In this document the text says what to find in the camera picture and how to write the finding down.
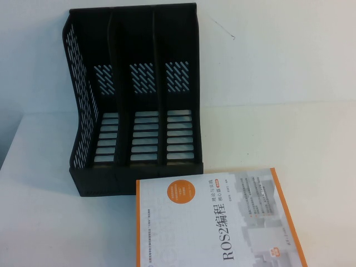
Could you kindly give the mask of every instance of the white table surface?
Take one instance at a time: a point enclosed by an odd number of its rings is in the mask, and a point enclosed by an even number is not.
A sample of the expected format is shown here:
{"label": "white table surface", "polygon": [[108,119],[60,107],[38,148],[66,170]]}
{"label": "white table surface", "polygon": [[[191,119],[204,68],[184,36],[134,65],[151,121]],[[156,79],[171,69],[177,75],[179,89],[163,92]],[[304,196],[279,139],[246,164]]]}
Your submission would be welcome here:
{"label": "white table surface", "polygon": [[[135,266],[135,197],[79,197],[76,113],[25,115],[0,171],[1,267]],[[205,172],[276,167],[309,266],[356,266],[356,102],[203,108]]]}

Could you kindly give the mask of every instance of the orange circle label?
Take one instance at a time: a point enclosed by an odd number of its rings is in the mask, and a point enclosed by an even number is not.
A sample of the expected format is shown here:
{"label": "orange circle label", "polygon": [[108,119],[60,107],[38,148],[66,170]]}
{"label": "orange circle label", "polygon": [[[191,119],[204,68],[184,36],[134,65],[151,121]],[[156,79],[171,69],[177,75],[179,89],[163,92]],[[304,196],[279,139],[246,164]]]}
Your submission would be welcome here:
{"label": "orange circle label", "polygon": [[169,185],[167,195],[174,203],[185,204],[194,198],[195,187],[186,180],[174,181]]}

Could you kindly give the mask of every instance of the textbook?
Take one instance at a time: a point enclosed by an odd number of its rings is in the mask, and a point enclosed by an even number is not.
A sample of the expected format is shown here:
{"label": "textbook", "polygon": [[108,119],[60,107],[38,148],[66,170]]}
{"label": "textbook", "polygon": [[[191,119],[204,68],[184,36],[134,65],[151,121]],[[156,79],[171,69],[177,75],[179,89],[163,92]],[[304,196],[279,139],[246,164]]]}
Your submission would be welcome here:
{"label": "textbook", "polygon": [[138,180],[137,267],[307,266],[275,169]]}

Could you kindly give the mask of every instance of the book cover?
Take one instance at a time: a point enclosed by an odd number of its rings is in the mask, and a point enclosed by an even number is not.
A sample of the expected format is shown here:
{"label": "book cover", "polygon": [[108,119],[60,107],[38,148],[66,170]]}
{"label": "book cover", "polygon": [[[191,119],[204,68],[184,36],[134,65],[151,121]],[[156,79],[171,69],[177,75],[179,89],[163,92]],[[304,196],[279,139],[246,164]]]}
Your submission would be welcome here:
{"label": "book cover", "polygon": [[274,169],[137,181],[137,267],[307,266]]}

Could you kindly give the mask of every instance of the rectangular cutout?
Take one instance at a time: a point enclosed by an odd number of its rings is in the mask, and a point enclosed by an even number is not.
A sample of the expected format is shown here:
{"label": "rectangular cutout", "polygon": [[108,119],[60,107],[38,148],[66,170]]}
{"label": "rectangular cutout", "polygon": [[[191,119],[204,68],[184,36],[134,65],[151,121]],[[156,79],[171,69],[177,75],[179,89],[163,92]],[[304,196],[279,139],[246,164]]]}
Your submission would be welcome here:
{"label": "rectangular cutout", "polygon": [[133,130],[157,130],[158,124],[136,124]]}
{"label": "rectangular cutout", "polygon": [[169,145],[167,151],[192,151],[193,145]]}
{"label": "rectangular cutout", "polygon": [[114,140],[99,140],[98,141],[98,146],[115,146],[116,145],[116,139]]}
{"label": "rectangular cutout", "polygon": [[191,121],[191,116],[168,117],[167,122],[185,122]]}
{"label": "rectangular cutout", "polygon": [[194,153],[168,153],[168,160],[187,160],[194,159]]}
{"label": "rectangular cutout", "polygon": [[155,123],[158,122],[158,117],[136,118],[135,123]]}
{"label": "rectangular cutout", "polygon": [[157,152],[157,146],[133,146],[131,152],[142,153],[142,152]]}
{"label": "rectangular cutout", "polygon": [[99,134],[99,139],[116,139],[117,137],[117,132],[112,132],[112,133],[101,133]]}
{"label": "rectangular cutout", "polygon": [[96,156],[94,162],[113,162],[113,155],[110,156]]}
{"label": "rectangular cutout", "polygon": [[187,123],[168,123],[167,129],[185,129],[185,128],[192,128],[190,122]]}
{"label": "rectangular cutout", "polygon": [[95,153],[96,154],[114,154],[115,148],[114,147],[97,148]]}
{"label": "rectangular cutout", "polygon": [[176,116],[176,115],[191,115],[191,110],[168,110],[168,116]]}
{"label": "rectangular cutout", "polygon": [[193,137],[170,137],[167,138],[168,144],[193,143]]}
{"label": "rectangular cutout", "polygon": [[134,132],[133,137],[156,137],[158,132]]}
{"label": "rectangular cutout", "polygon": [[131,161],[157,160],[157,154],[137,154],[131,155]]}
{"label": "rectangular cutout", "polygon": [[168,136],[185,136],[185,135],[192,135],[193,131],[191,130],[186,130],[186,131],[168,131],[167,135]]}
{"label": "rectangular cutout", "polygon": [[101,124],[102,125],[108,125],[108,124],[116,125],[116,124],[118,124],[118,119],[117,118],[109,118],[109,119],[106,118],[106,119],[102,120]]}
{"label": "rectangular cutout", "polygon": [[157,138],[133,139],[132,140],[133,145],[150,145],[150,144],[157,144],[157,143],[158,143]]}

